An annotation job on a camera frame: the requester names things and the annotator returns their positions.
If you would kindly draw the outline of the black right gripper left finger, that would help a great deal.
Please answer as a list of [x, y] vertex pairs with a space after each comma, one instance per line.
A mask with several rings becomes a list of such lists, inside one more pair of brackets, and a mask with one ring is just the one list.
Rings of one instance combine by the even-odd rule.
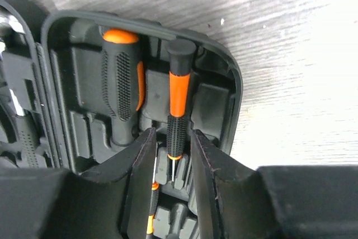
[[63, 168], [1, 169], [2, 238], [144, 238], [156, 130], [80, 175]]

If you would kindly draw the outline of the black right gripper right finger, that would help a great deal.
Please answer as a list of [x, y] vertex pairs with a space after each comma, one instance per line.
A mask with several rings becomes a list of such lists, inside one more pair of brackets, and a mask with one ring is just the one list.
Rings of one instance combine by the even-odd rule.
[[356, 238], [357, 166], [256, 170], [191, 134], [202, 238]]

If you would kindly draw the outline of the small black orange screwdriver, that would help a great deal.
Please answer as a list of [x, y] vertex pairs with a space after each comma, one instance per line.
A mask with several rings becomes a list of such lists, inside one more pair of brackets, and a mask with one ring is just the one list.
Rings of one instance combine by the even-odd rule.
[[149, 210], [148, 223], [147, 223], [146, 239], [154, 238], [153, 221], [158, 206], [159, 187], [160, 187], [160, 184], [156, 182], [156, 168], [157, 168], [157, 157], [154, 159], [153, 182], [151, 188], [150, 210]]

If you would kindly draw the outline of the black plastic tool case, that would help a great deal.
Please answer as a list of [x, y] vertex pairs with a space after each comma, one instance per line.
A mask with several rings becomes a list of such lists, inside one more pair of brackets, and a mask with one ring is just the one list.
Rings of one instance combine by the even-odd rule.
[[230, 153], [242, 90], [198, 32], [1, 0], [1, 237], [200, 238], [191, 133]]

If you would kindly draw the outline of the black handled claw hammer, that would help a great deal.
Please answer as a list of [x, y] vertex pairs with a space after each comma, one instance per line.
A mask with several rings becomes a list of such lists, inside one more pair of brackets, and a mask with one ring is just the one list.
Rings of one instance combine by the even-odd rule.
[[[3, 52], [6, 49], [5, 38], [10, 35], [13, 26], [18, 25], [18, 32], [24, 33], [22, 25], [15, 16], [10, 13], [1, 12], [1, 60], [4, 60]], [[27, 159], [30, 167], [38, 168], [39, 163], [36, 156], [36, 149], [39, 146], [39, 137], [34, 125], [32, 116], [22, 108], [14, 91], [10, 88], [11, 99], [15, 108], [16, 126], [22, 144], [22, 153]]]

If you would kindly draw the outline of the black handled large screwdriver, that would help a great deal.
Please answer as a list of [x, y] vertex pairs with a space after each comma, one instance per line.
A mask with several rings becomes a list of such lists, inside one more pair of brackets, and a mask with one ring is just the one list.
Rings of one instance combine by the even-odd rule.
[[126, 147], [138, 136], [138, 111], [145, 98], [144, 63], [136, 33], [121, 29], [104, 33], [101, 87], [111, 116], [112, 143]]

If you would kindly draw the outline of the orange black slim screwdriver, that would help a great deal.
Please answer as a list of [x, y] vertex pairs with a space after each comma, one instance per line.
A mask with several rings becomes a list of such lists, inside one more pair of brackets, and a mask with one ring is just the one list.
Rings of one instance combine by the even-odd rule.
[[196, 45], [190, 40], [174, 39], [167, 44], [169, 55], [167, 150], [168, 158], [172, 161], [172, 185], [175, 184], [176, 162], [182, 157], [185, 146], [186, 101], [195, 51]]

